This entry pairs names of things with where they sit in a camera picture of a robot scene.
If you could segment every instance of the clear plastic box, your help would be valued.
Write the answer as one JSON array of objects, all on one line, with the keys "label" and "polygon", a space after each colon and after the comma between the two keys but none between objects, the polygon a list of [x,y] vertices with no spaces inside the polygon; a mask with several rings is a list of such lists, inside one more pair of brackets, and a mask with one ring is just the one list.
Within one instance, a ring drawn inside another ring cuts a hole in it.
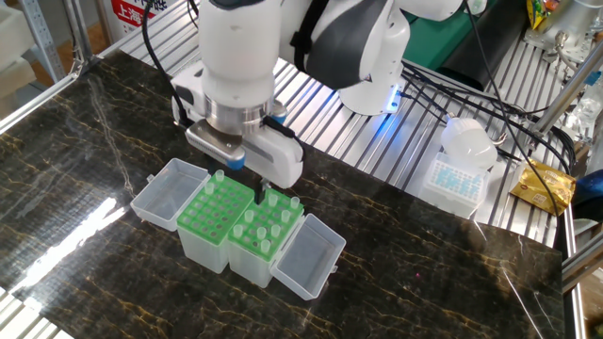
[{"label": "clear plastic box", "polygon": [[458,217],[469,218],[485,200],[490,173],[439,153],[430,165],[418,198]]},{"label": "clear plastic box", "polygon": [[231,269],[265,288],[276,277],[304,300],[320,294],[346,240],[310,214],[300,217],[283,246],[269,262],[229,241]]},{"label": "clear plastic box", "polygon": [[212,176],[177,220],[187,258],[220,274],[228,265],[228,233],[252,202],[252,189],[222,171]]},{"label": "clear plastic box", "polygon": [[[221,273],[230,263],[262,288],[276,277],[304,300],[318,297],[346,245],[314,215],[304,217],[299,199],[269,189],[256,205],[253,191],[223,172],[210,177],[178,159],[150,179],[130,205],[140,218],[177,229],[185,255],[200,265]],[[248,221],[245,213],[251,211],[257,218]]]},{"label": "clear plastic box", "polygon": [[207,170],[172,159],[136,196],[130,206],[139,218],[176,231],[177,217],[203,188]]},{"label": "clear plastic box", "polygon": [[[273,206],[270,205],[271,199],[275,199]],[[236,235],[233,228],[228,235],[230,269],[262,288],[268,286],[272,279],[270,266],[278,250],[299,227],[298,222],[302,221],[303,205],[297,202],[293,208],[291,203],[287,196],[268,189],[262,203],[249,206],[245,213],[252,213],[250,218],[243,215],[236,223],[240,234]],[[285,211],[289,217],[283,221]],[[278,234],[271,234],[272,227],[278,227]],[[258,235],[260,229],[265,232],[261,239]],[[266,252],[261,251],[264,241],[269,242]]]},{"label": "clear plastic box", "polygon": [[315,299],[346,246],[346,240],[314,215],[308,215],[277,254],[270,273],[304,300]]}]

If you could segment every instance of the black cable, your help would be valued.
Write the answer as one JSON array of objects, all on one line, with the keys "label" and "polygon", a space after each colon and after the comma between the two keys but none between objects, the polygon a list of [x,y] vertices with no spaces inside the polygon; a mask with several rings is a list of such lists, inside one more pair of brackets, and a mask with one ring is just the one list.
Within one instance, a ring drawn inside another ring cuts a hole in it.
[{"label": "black cable", "polygon": [[[404,74],[402,75],[402,77],[404,78],[404,80],[406,80],[412,87],[414,87],[416,89],[416,91],[418,91],[418,94],[420,96],[422,96],[423,98],[425,98],[427,101],[430,102],[430,104],[432,104],[433,106],[435,106],[437,109],[440,110],[440,112],[443,112],[445,115],[448,114],[448,112],[446,111],[446,109],[444,107],[442,107],[440,104],[438,104],[434,99],[432,99],[429,95],[427,95],[425,93],[425,91],[423,91],[423,89],[421,89],[419,86],[417,86],[414,82],[412,82],[408,77],[404,76]],[[428,112],[432,113],[432,115],[435,116],[435,118],[437,118],[439,121],[443,122],[443,123],[447,123],[444,119],[438,117],[435,113],[431,112],[426,106],[424,106],[422,103],[420,103],[418,101],[418,99],[416,100],[418,102],[419,105],[421,105],[423,108],[425,108]]]},{"label": "black cable", "polygon": [[402,98],[408,98],[408,99],[413,99],[413,100],[415,100],[415,101],[416,101],[416,103],[417,103],[418,105],[420,105],[421,107],[423,107],[423,109],[425,109],[425,111],[427,111],[428,113],[430,113],[431,115],[433,115],[433,116],[434,116],[436,119],[438,119],[438,120],[439,120],[440,122],[442,122],[443,124],[447,124],[447,122],[446,122],[444,119],[440,118],[440,117],[439,117],[437,114],[435,114],[433,111],[431,111],[429,107],[427,107],[425,104],[421,103],[421,102],[418,100],[418,98],[413,98],[412,96],[407,95],[407,94],[404,94],[404,93],[401,93],[401,94],[400,94],[400,96],[401,96]]},{"label": "black cable", "polygon": [[192,1],[187,1],[187,12],[188,12],[188,17],[190,18],[190,21],[192,22],[192,24],[195,25],[195,28],[197,28],[197,30],[199,30],[199,26],[197,26],[197,23],[195,21],[195,19],[192,17],[192,14],[190,14],[190,3],[195,3],[194,0]]},{"label": "black cable", "polygon": [[[405,64],[405,67],[407,67],[408,69],[410,69],[411,71],[415,72],[416,74],[419,74],[421,76],[424,76],[424,78],[422,78],[422,81],[428,83],[430,86],[433,86],[434,88],[442,91],[443,93],[445,93],[447,96],[461,102],[464,103],[466,105],[469,105],[475,109],[478,109],[486,114],[489,114],[497,119],[500,120],[504,120],[504,117],[501,116],[500,114],[494,112],[493,110],[490,110],[486,107],[483,107],[481,105],[477,105],[476,103],[473,103],[469,100],[466,100],[466,98],[463,98],[459,95],[457,95],[455,92],[447,90],[447,89],[443,89],[442,87],[439,86],[439,84],[433,82],[430,78],[428,78],[427,76],[421,74],[417,69],[415,69],[413,66],[409,65],[409,64]],[[519,129],[521,132],[529,135],[530,137],[534,138],[535,140],[537,140],[539,143],[541,143],[543,146],[545,146],[549,151],[551,151],[560,161],[560,163],[562,164],[564,170],[566,173],[570,173],[570,166],[567,165],[567,163],[565,162],[565,159],[563,158],[563,156],[551,145],[549,145],[546,141],[544,141],[541,137],[538,137],[536,135],[534,135],[530,130],[528,130],[527,128],[525,128],[524,126],[522,126],[521,124],[515,122],[515,121],[510,121],[511,125],[517,129]],[[567,149],[568,153],[572,153],[574,151],[573,147],[572,148],[568,148]]]},{"label": "black cable", "polygon": [[[417,78],[419,80],[421,80],[423,78],[426,78],[426,79],[428,79],[428,80],[431,81],[431,79],[429,79],[420,70],[414,68],[412,65],[404,63],[404,66],[413,70],[413,73],[414,73],[414,74],[412,74],[413,77],[415,77],[415,78]],[[489,96],[489,95],[486,95],[486,94],[477,93],[477,92],[466,90],[466,89],[453,88],[453,87],[446,86],[446,85],[443,85],[443,84],[437,84],[437,87],[439,89],[447,89],[447,90],[450,90],[450,91],[454,91],[455,93],[461,93],[461,94],[465,94],[465,95],[470,95],[470,96],[482,98],[482,99],[487,100],[488,102],[490,102],[494,108],[499,109],[499,106],[498,106],[499,103],[496,102],[497,98],[493,98],[492,96]],[[520,107],[518,105],[513,105],[513,104],[509,104],[509,103],[504,103],[504,104],[507,107],[507,111],[511,111],[509,113],[514,113],[514,114],[517,114],[517,115],[531,115],[531,114],[539,113],[539,112],[542,112],[542,111],[545,111],[545,110],[548,109],[548,107],[544,107],[544,108],[540,108],[540,109],[537,109],[537,110],[533,110],[533,111],[527,112],[525,109],[523,109],[522,107]]]},{"label": "black cable", "polygon": [[190,125],[192,125],[192,121],[187,117],[187,111],[185,110],[184,105],[182,105],[180,96],[178,95],[178,92],[176,92],[176,89],[171,85],[170,76],[161,66],[161,62],[159,62],[159,59],[155,55],[155,51],[153,50],[153,46],[151,45],[151,40],[149,39],[149,12],[151,12],[151,7],[153,6],[154,2],[155,0],[147,1],[147,6],[144,8],[144,15],[142,15],[142,38],[144,39],[144,45],[147,47],[147,51],[149,51],[149,56],[151,56],[153,63],[157,67],[157,70],[159,71],[159,73],[161,73],[161,76],[163,77],[163,80],[166,82],[166,84],[170,86],[171,95],[176,101],[176,104],[178,105],[178,114],[180,117],[180,121],[178,123],[188,128]]},{"label": "black cable", "polygon": [[[530,121],[536,123],[540,120],[540,118],[538,117],[530,117]],[[575,150],[575,145],[574,145],[574,140],[567,135],[567,133],[565,133],[561,128],[555,127],[553,126],[553,128],[551,128],[550,132],[553,134],[553,136],[555,136],[563,145],[563,148],[566,150],[567,152],[567,156],[570,160],[570,163],[576,164],[577,159],[576,159],[576,150]]]},{"label": "black cable", "polygon": [[497,147],[497,152],[498,152],[498,155],[500,155],[500,156],[504,156],[506,158],[509,158],[509,159],[512,159],[512,160],[515,160],[515,161],[521,161],[520,158],[516,157],[515,155],[513,155],[513,154],[511,154],[511,153],[509,153],[509,152],[507,152],[507,151],[505,151],[503,149],[500,149],[499,147]]},{"label": "black cable", "polygon": [[503,108],[503,109],[501,109],[502,116],[504,117],[505,124],[507,125],[507,128],[509,129],[509,134],[513,138],[513,142],[515,143],[515,146],[517,146],[517,149],[519,150],[519,152],[521,153],[521,155],[524,157],[524,159],[526,159],[526,162],[530,166],[531,170],[534,171],[534,174],[536,175],[536,177],[538,177],[538,180],[540,180],[540,182],[545,187],[546,193],[548,193],[548,196],[550,197],[551,201],[553,202],[553,209],[555,210],[555,217],[558,217],[559,216],[559,208],[557,207],[557,202],[555,202],[555,198],[553,197],[553,193],[550,191],[550,188],[546,184],[545,179],[543,179],[543,177],[540,175],[540,173],[538,173],[538,171],[536,170],[536,168],[534,167],[534,165],[532,165],[532,163],[530,162],[530,158],[526,154],[526,151],[524,151],[524,149],[521,147],[519,141],[517,140],[517,136],[515,135],[515,132],[511,128],[511,123],[510,123],[510,120],[509,120],[509,115],[507,114],[507,111],[504,109],[504,104],[502,102],[502,96],[500,95],[500,91],[498,90],[498,86],[497,86],[497,83],[495,81],[495,78],[492,75],[492,72],[490,71],[490,66],[488,65],[488,60],[487,60],[486,54],[483,51],[483,46],[481,45],[480,33],[478,32],[478,27],[477,27],[477,25],[475,23],[475,19],[473,18],[473,15],[471,14],[471,8],[469,7],[469,4],[467,3],[467,0],[463,0],[463,4],[464,4],[464,7],[466,8],[467,13],[469,15],[469,21],[471,22],[471,26],[473,26],[473,32],[475,33],[476,41],[478,42],[478,46],[480,47],[480,52],[481,52],[481,58],[482,58],[482,61],[483,61],[483,65],[486,68],[486,71],[488,72],[488,77],[490,78],[490,81],[492,81],[492,88],[494,89],[494,92],[495,92],[495,94],[498,97],[498,101],[500,102],[500,107]]}]

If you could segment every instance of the wire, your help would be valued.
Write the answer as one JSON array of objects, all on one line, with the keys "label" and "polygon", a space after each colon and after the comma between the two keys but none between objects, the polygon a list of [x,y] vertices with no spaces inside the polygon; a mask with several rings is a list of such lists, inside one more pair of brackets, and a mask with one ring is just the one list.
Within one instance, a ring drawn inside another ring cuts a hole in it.
[{"label": "wire", "polygon": [[[428,78],[427,76],[423,75],[419,70],[417,70],[416,68],[414,68],[412,65],[409,65],[407,63],[405,63],[405,67],[410,69],[413,73],[416,73],[417,75],[421,76],[421,81],[428,83],[430,86],[442,91],[443,93],[445,93],[447,96],[461,102],[464,103],[466,105],[469,105],[475,109],[478,109],[488,115],[491,115],[497,119],[500,120],[504,120],[504,117],[501,116],[500,114],[494,112],[491,109],[488,109],[486,107],[483,107],[481,105],[478,105],[476,103],[473,103],[469,100],[467,100],[466,98],[463,98],[459,95],[457,95],[453,90],[448,90],[446,89],[445,86],[440,86],[440,84],[437,84],[435,82],[433,82],[430,78]],[[515,122],[515,121],[511,121],[511,125],[517,129],[519,129],[521,132],[529,135],[530,137],[534,138],[535,140],[537,140],[539,143],[541,143],[543,146],[545,146],[549,151],[551,151],[560,161],[560,163],[562,164],[564,170],[566,173],[570,173],[570,166],[565,162],[565,159],[563,158],[563,156],[551,145],[549,145],[546,141],[544,141],[541,137],[538,137],[536,135],[534,135],[530,130],[528,130],[527,128],[525,128],[524,126],[522,126],[521,124]],[[573,146],[571,147],[567,147],[566,151],[571,154],[571,153],[575,153]]]},{"label": "wire", "polygon": [[300,144],[300,147],[301,147],[301,161],[305,162],[306,150],[305,150],[305,147],[304,147],[304,143],[303,143],[303,141],[300,140],[300,138],[298,136],[295,135],[295,131],[293,131],[292,129],[290,129],[290,128],[284,126],[284,125],[282,125],[279,122],[277,122],[272,116],[266,116],[266,117],[264,117],[264,119],[262,120],[262,122],[264,123],[264,125],[266,125],[267,127],[275,130],[276,132],[279,132],[283,136],[292,138],[295,141],[297,141]]},{"label": "wire", "polygon": [[195,22],[195,19],[192,17],[192,14],[190,14],[190,1],[187,1],[187,12],[188,12],[188,17],[190,18],[190,21],[192,22],[192,24],[195,25],[195,28],[197,28],[197,30],[199,30],[199,26],[197,26],[197,23]]},{"label": "wire", "polygon": [[543,179],[543,177],[540,175],[540,173],[538,173],[538,171],[536,170],[536,168],[534,167],[534,165],[532,165],[532,163],[530,162],[530,158],[526,154],[526,151],[524,151],[524,149],[519,144],[519,141],[517,140],[517,135],[515,134],[515,132],[511,128],[511,123],[510,123],[510,120],[509,120],[509,115],[507,114],[507,110],[504,109],[504,104],[502,102],[502,96],[500,95],[500,91],[498,90],[498,86],[497,86],[497,83],[495,81],[495,78],[492,75],[492,72],[490,71],[490,66],[488,66],[488,60],[487,60],[485,52],[483,51],[483,46],[481,45],[480,33],[478,32],[478,27],[477,27],[477,25],[475,23],[475,19],[473,18],[473,15],[471,15],[471,9],[469,7],[469,3],[467,3],[467,0],[463,0],[463,4],[464,4],[464,7],[467,9],[467,12],[468,12],[468,15],[469,15],[469,21],[471,22],[471,26],[473,27],[473,32],[475,33],[475,38],[476,38],[476,40],[478,42],[478,46],[480,47],[480,53],[481,53],[481,58],[482,58],[482,61],[483,61],[483,65],[486,68],[486,72],[488,73],[488,77],[490,77],[490,81],[492,81],[492,88],[494,89],[494,92],[497,95],[498,101],[500,102],[500,107],[502,108],[501,109],[502,116],[504,117],[505,124],[507,125],[507,128],[509,129],[509,134],[513,138],[513,142],[515,143],[515,146],[517,147],[517,149],[519,150],[519,152],[521,153],[521,155],[524,157],[524,159],[526,159],[526,162],[528,163],[528,165],[530,165],[531,170],[534,171],[534,174],[536,175],[536,177],[538,177],[538,180],[540,180],[540,182],[545,187],[546,193],[548,193],[548,196],[550,197],[551,201],[553,202],[553,209],[555,210],[555,217],[558,217],[559,216],[559,208],[557,207],[557,203],[555,202],[555,198],[553,197],[553,193],[550,191],[550,188],[546,184],[545,179]]},{"label": "wire", "polygon": [[[415,67],[413,67],[412,65],[409,65],[407,63],[404,64],[404,66],[406,68],[412,69],[414,74],[411,74],[412,77],[415,77],[419,80],[423,80],[428,79],[429,81],[431,81],[431,79],[429,79],[425,74],[423,74],[420,70],[416,69]],[[487,93],[478,93],[478,92],[474,92],[474,91],[470,91],[470,90],[466,90],[466,89],[458,89],[458,88],[453,88],[450,86],[445,86],[443,84],[436,84],[434,83],[434,86],[437,87],[438,89],[447,89],[449,91],[453,91],[456,93],[461,93],[461,94],[465,94],[465,95],[471,95],[474,97],[479,97],[485,100],[488,100],[492,106],[496,109],[500,109],[499,108],[499,103],[497,102],[497,97],[489,95]],[[522,107],[518,106],[518,105],[513,105],[513,104],[509,104],[509,103],[504,103],[507,106],[507,110],[512,111],[512,113],[517,114],[517,115],[531,115],[531,114],[535,114],[535,113],[539,113],[542,111],[545,111],[548,109],[547,107],[544,108],[540,108],[537,110],[533,110],[530,112],[527,112],[525,109],[523,109]]]},{"label": "wire", "polygon": [[500,155],[500,156],[504,156],[506,158],[510,158],[512,160],[515,160],[515,161],[521,161],[520,158],[516,157],[515,155],[513,155],[513,154],[511,154],[511,153],[509,153],[509,152],[507,152],[507,151],[505,151],[505,150],[503,150],[501,148],[497,147],[497,151],[498,151],[498,155]]},{"label": "wire", "polygon": [[178,92],[176,91],[176,89],[171,85],[170,76],[166,73],[166,71],[161,66],[161,62],[159,62],[159,59],[157,58],[157,55],[155,54],[155,51],[153,50],[153,46],[151,45],[151,40],[149,39],[149,28],[148,28],[149,12],[151,12],[151,7],[153,6],[155,1],[156,0],[148,1],[147,6],[144,8],[144,15],[142,15],[142,38],[144,39],[144,45],[147,47],[147,51],[149,51],[149,56],[151,56],[153,63],[157,67],[157,70],[159,71],[159,73],[161,73],[163,80],[170,87],[171,96],[173,97],[173,99],[176,101],[176,104],[178,105],[178,113],[180,116],[180,121],[178,123],[180,125],[188,128],[192,124],[192,121],[187,117],[187,111],[185,110],[184,105],[182,105],[182,100],[180,100],[180,96],[178,95]]},{"label": "wire", "polygon": [[[411,85],[413,86],[417,91],[418,94],[420,96],[422,96],[423,98],[425,98],[428,102],[430,102],[431,105],[435,106],[437,109],[440,110],[440,112],[443,112],[445,115],[448,114],[446,109],[444,107],[442,107],[440,104],[438,104],[434,99],[432,99],[429,95],[427,95],[423,89],[421,89],[419,86],[417,86],[414,82],[412,82],[408,77],[404,76],[404,74],[402,75],[402,77]],[[404,93],[400,93],[400,96],[404,97],[404,98],[411,98],[410,96],[404,94]],[[425,105],[423,105],[423,103],[419,102],[418,99],[416,100],[416,102],[423,108],[425,108],[428,112],[430,112],[436,119],[438,119],[440,122],[443,122],[444,124],[446,124],[447,122],[442,119],[441,117],[439,117],[437,114],[433,113],[430,109],[428,109]]]}]

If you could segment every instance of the table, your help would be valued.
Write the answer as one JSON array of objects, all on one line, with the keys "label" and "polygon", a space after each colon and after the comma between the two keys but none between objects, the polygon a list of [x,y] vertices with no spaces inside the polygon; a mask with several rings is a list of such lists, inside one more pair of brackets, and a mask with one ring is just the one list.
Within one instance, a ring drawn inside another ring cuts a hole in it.
[{"label": "table", "polygon": [[171,123],[159,79],[114,53],[0,136],[0,287],[70,335],[563,337],[560,253],[318,150],[285,192],[348,241],[318,299],[189,261],[128,207],[174,157],[215,165]]}]

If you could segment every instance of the gold foil package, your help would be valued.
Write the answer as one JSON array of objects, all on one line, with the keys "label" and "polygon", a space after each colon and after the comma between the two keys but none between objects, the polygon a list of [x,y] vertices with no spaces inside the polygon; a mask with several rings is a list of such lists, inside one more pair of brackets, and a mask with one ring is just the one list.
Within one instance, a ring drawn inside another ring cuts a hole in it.
[{"label": "gold foil package", "polygon": [[[545,180],[546,185],[553,194],[559,215],[563,214],[574,196],[576,179],[533,159],[530,159],[530,162],[536,168],[538,174]],[[531,167],[528,164],[524,164],[517,172],[518,175],[515,177],[516,185],[511,190],[511,194],[555,215],[553,202]]]}]

